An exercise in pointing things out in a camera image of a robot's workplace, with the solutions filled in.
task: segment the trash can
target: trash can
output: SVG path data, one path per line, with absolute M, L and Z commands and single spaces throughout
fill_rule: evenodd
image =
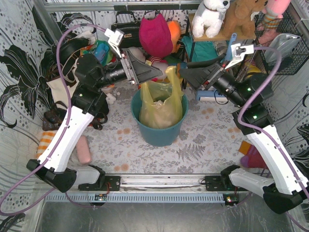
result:
M 134 119 L 140 129 L 140 133 L 144 140 L 153 146 L 168 146 L 171 145 L 180 133 L 183 120 L 186 117 L 189 109 L 189 101 L 185 95 L 183 95 L 182 106 L 183 106 L 183 118 L 174 126 L 166 129 L 153 129 L 147 127 L 139 122 L 140 109 L 142 101 L 140 99 L 140 90 L 134 95 L 131 101 L 131 112 Z

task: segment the floral tablecloth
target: floral tablecloth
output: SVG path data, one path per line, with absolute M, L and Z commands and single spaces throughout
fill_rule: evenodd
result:
M 189 112 L 180 135 L 170 146 L 154 147 L 143 140 L 131 114 L 137 87 L 124 81 L 115 90 L 121 95 L 110 105 L 103 130 L 88 127 L 83 133 L 89 141 L 92 164 L 106 173 L 209 174 L 239 164 L 242 154 L 238 149 L 245 137 L 234 124 L 231 113 L 237 108 L 233 104 L 196 101 L 187 88 Z

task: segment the white plush toy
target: white plush toy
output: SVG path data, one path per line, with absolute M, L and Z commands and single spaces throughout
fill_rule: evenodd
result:
M 226 10 L 230 6 L 230 0 L 203 0 L 194 15 L 193 35 L 196 38 L 202 37 L 204 26 L 208 38 L 215 37 L 222 26 Z

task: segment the clear plastic bag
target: clear plastic bag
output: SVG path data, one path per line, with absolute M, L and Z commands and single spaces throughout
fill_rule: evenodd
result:
M 176 75 L 176 66 L 166 69 L 170 83 L 148 81 L 141 85 L 140 123 L 154 129 L 165 129 L 183 117 L 183 92 Z

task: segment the shelf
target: shelf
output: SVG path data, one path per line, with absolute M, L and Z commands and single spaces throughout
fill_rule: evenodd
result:
M 190 28 L 193 28 L 191 22 L 193 21 L 194 18 L 194 14 L 189 14 L 189 22 L 190 22 Z M 213 38 L 208 38 L 205 33 L 202 37 L 200 38 L 194 38 L 194 35 L 192 34 L 192 38 L 193 38 L 193 42 L 203 42 L 203 41 L 223 41 L 223 40 L 230 40 L 230 37 L 225 37 L 222 34 L 222 30 L 223 28 L 221 28 L 220 32 L 218 35 L 216 35 Z M 241 32 L 241 28 L 240 27 L 236 27 L 235 28 L 235 33 L 237 33 L 237 41 L 239 40 L 255 40 L 256 36 L 255 33 L 253 32 L 253 34 L 251 36 L 245 36 L 242 32 Z

